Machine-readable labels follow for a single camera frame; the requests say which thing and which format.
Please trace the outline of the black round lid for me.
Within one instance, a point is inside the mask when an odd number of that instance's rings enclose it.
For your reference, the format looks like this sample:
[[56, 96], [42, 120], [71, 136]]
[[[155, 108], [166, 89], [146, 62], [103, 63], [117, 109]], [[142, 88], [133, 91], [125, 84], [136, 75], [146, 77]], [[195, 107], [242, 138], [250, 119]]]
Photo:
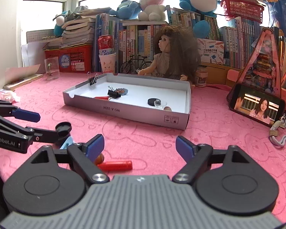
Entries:
[[62, 138], [70, 134], [72, 125], [69, 122], [61, 122], [56, 125], [55, 129], [58, 136]]

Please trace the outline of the red lipstick tube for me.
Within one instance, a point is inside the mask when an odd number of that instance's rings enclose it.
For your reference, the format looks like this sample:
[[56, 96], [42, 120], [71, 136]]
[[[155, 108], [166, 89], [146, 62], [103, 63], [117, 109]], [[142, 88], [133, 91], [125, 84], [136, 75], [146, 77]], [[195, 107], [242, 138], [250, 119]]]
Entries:
[[103, 162], [97, 166], [100, 170], [105, 172], [123, 172], [133, 170], [132, 161]]

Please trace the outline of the brown acorn nut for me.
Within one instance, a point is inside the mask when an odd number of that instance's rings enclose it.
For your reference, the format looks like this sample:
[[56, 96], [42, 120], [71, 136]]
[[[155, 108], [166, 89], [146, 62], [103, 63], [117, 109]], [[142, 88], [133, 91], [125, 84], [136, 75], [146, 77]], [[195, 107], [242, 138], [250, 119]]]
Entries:
[[164, 108], [164, 110], [165, 110], [165, 111], [172, 111], [172, 109], [171, 109], [169, 106], [166, 106], [166, 107]]

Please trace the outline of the clear plastic lid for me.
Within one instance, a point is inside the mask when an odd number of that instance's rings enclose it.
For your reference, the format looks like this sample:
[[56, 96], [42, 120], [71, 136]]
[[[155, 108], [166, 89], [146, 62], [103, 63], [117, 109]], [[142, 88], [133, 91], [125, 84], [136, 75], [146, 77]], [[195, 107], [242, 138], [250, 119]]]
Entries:
[[155, 106], [157, 109], [163, 110], [163, 109], [167, 106], [167, 102], [166, 102], [166, 101], [163, 101], [163, 100], [160, 100], [160, 99], [156, 99], [156, 100], [154, 101], [154, 106]]

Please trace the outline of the black binder clip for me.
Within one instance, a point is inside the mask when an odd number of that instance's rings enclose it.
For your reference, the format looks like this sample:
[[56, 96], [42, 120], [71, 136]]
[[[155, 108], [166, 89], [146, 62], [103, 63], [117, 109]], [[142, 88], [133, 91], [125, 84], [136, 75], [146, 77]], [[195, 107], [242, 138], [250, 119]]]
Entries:
[[88, 72], [88, 81], [89, 81], [89, 85], [94, 85], [97, 82], [97, 78], [98, 78], [98, 73], [92, 73], [92, 72]]
[[114, 89], [112, 86], [108, 86], [108, 96], [110, 99], [117, 99], [120, 98], [121, 95], [118, 89]]

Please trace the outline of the black round sponge puck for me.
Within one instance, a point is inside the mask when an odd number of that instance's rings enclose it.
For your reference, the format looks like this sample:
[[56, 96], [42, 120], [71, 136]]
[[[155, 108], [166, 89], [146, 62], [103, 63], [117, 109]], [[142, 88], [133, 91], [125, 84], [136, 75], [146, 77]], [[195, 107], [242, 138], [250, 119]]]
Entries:
[[161, 100], [157, 98], [149, 98], [148, 99], [148, 104], [150, 106], [160, 106], [161, 105]]

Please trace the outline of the blue oval badge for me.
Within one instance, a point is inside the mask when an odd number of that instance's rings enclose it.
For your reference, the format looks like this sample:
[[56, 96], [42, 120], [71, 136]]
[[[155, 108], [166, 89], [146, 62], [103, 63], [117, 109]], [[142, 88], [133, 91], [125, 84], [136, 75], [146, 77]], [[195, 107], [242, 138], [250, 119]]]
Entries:
[[60, 147], [60, 149], [67, 149], [70, 145], [72, 145], [74, 143], [74, 140], [72, 138], [72, 136], [69, 136], [65, 142], [62, 144], [62, 146]]

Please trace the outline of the pink bunny tablecloth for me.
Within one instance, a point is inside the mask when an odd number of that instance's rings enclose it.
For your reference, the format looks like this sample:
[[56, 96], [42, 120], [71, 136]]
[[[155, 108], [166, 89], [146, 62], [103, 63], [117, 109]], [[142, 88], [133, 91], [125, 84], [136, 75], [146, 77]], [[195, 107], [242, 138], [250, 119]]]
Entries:
[[41, 120], [35, 124], [37, 128], [53, 129], [60, 122], [70, 122], [76, 142], [86, 142], [102, 134], [105, 160], [131, 161], [134, 175], [175, 175], [184, 166], [175, 148], [179, 135], [215, 149], [237, 145], [279, 184], [280, 193], [273, 213], [286, 222], [286, 145], [274, 147], [268, 139], [268, 127], [228, 109], [224, 90], [194, 88], [189, 123], [181, 131], [66, 106], [63, 91], [85, 79], [83, 74], [71, 73], [63, 73], [53, 81], [38, 79], [16, 90], [20, 97], [18, 106], [40, 114]]

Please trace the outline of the red plastic crate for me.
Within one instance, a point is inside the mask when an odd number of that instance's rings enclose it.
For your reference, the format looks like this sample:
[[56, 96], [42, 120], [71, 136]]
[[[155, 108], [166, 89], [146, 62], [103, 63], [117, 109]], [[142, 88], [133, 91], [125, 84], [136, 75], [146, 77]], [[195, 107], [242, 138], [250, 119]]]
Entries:
[[46, 58], [58, 57], [60, 72], [87, 73], [92, 72], [91, 44], [44, 50]]

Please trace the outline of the black smartphone playing video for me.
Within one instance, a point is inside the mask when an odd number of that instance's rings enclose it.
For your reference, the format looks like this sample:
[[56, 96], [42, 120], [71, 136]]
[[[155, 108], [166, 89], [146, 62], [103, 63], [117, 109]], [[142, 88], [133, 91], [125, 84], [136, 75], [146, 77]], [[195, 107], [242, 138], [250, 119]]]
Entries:
[[271, 127], [283, 116], [286, 103], [273, 94], [237, 83], [231, 91], [228, 106], [238, 114]]

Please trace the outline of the brown haired doll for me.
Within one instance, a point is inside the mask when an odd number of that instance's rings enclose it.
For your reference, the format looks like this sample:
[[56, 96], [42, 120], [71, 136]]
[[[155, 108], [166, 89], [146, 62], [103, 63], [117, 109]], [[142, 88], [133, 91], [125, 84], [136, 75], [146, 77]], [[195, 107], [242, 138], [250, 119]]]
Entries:
[[138, 72], [139, 76], [153, 76], [193, 84], [200, 65], [198, 42], [192, 32], [181, 26], [167, 25], [155, 37], [151, 65]]

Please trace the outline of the stack of books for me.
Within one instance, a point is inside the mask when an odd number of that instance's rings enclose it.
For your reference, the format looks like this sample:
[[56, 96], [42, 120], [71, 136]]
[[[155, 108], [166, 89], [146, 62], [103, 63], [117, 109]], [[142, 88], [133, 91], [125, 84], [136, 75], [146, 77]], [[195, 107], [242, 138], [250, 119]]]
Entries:
[[61, 37], [47, 36], [43, 38], [46, 43], [43, 49], [59, 49], [80, 44], [92, 44], [94, 39], [94, 29], [96, 16], [109, 12], [110, 7], [89, 9], [87, 6], [78, 6], [73, 11], [70, 10], [68, 21], [63, 24]]

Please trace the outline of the row of upright books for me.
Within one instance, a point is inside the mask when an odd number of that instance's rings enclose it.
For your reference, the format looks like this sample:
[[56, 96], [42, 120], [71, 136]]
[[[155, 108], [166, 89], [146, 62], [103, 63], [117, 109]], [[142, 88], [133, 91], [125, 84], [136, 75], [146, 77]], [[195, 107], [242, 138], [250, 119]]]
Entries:
[[217, 19], [190, 11], [173, 13], [170, 7], [164, 19], [151, 19], [131, 1], [124, 6], [128, 14], [141, 15], [124, 28], [118, 11], [109, 9], [96, 16], [93, 70], [103, 73], [138, 73], [179, 79], [191, 77], [202, 62], [243, 69], [251, 43], [260, 33], [257, 21], [243, 17], [231, 20], [231, 26], [218, 27]]

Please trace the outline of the red plastic basket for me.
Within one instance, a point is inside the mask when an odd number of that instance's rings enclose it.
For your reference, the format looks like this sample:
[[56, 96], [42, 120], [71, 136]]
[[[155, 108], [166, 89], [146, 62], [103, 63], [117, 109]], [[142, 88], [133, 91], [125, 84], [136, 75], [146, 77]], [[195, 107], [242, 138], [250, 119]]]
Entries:
[[259, 3], [252, 3], [245, 0], [222, 0], [220, 2], [226, 18], [243, 17], [262, 24], [264, 7]]

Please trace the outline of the pink white bunny plush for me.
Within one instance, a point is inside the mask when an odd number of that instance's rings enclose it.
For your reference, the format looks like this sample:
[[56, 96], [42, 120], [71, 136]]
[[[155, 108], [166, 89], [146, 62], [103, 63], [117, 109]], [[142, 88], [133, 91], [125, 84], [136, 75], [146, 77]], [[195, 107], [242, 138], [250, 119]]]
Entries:
[[166, 7], [163, 5], [164, 0], [140, 0], [142, 12], [139, 13], [140, 21], [165, 21]]

